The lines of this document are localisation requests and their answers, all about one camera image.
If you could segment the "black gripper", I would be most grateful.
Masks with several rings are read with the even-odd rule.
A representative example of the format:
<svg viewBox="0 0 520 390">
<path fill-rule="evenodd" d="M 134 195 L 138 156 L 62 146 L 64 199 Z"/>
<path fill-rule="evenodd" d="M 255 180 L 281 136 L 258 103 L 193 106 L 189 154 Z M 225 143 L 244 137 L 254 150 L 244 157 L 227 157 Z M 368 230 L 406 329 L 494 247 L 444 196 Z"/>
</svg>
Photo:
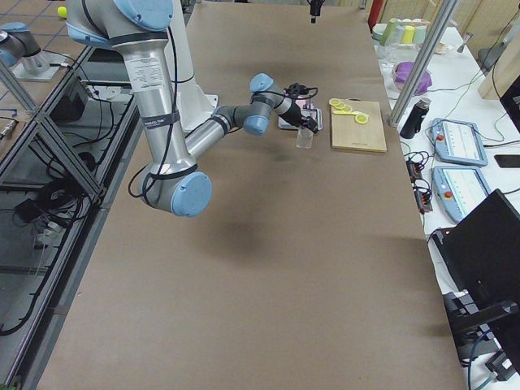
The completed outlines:
<svg viewBox="0 0 520 390">
<path fill-rule="evenodd" d="M 318 123 L 313 117 L 304 116 L 301 113 L 301 108 L 296 103 L 292 103 L 289 109 L 284 112 L 284 121 L 295 128 L 302 127 L 313 134 L 318 133 Z"/>
<path fill-rule="evenodd" d="M 309 0 L 308 4 L 310 5 L 310 22 L 312 24 L 316 24 L 318 22 L 318 16 L 321 15 L 321 8 L 323 6 L 323 0 Z"/>
</svg>

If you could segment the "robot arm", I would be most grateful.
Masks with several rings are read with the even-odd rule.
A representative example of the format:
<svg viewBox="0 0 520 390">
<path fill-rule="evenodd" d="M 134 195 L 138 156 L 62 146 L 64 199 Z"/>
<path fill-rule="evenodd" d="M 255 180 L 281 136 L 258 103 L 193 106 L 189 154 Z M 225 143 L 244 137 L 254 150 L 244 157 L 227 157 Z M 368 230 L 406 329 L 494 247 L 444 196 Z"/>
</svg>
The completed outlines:
<svg viewBox="0 0 520 390">
<path fill-rule="evenodd" d="M 261 136 L 271 114 L 308 132 L 316 121 L 301 113 L 296 97 L 283 91 L 265 73 L 249 84 L 245 106 L 220 106 L 202 124 L 185 133 L 177 103 L 178 76 L 169 68 L 165 49 L 175 43 L 171 1 L 68 1 L 69 37 L 86 46 L 122 55 L 133 95 L 145 126 L 152 161 L 138 172 L 134 193 L 146 205 L 180 217 L 195 217 L 210 203 L 212 183 L 199 171 L 197 158 L 232 129 Z"/>
</svg>

